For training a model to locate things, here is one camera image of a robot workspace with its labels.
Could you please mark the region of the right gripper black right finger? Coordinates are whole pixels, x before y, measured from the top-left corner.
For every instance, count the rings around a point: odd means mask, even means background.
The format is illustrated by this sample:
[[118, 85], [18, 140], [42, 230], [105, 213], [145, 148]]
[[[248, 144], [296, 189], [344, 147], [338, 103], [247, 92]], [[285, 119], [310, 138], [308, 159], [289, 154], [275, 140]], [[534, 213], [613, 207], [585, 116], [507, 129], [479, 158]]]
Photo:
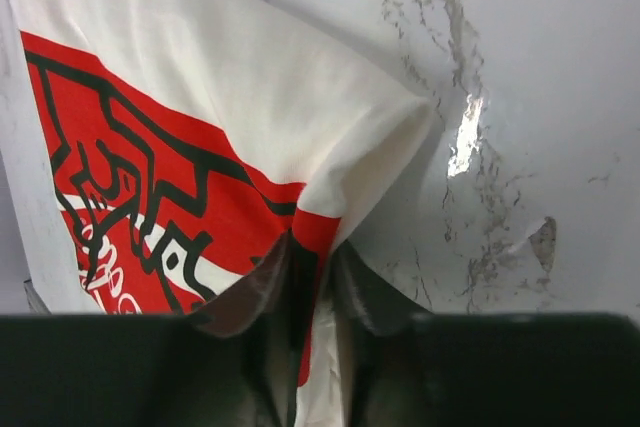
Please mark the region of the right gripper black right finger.
[[348, 242], [330, 262], [347, 426], [433, 426], [412, 321], [426, 310], [366, 265]]

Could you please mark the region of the white coca-cola t-shirt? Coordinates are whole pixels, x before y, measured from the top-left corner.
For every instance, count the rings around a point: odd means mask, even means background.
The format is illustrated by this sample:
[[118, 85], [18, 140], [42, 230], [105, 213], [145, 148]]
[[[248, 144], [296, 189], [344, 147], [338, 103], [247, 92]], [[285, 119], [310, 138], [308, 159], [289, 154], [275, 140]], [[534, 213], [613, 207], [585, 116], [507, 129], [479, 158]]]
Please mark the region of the white coca-cola t-shirt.
[[328, 261], [424, 142], [430, 102], [260, 0], [10, 0], [79, 286], [196, 310], [293, 239], [292, 426], [342, 426]]

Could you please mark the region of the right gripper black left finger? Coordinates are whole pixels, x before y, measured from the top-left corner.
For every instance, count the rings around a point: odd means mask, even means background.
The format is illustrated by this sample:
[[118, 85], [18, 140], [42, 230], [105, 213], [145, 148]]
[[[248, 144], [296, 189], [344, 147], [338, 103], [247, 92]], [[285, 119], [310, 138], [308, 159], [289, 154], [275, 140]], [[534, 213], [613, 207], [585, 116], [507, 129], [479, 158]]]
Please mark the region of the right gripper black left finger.
[[285, 232], [248, 275], [192, 315], [201, 332], [240, 342], [240, 372], [259, 426], [295, 423], [300, 342], [292, 264], [292, 234]]

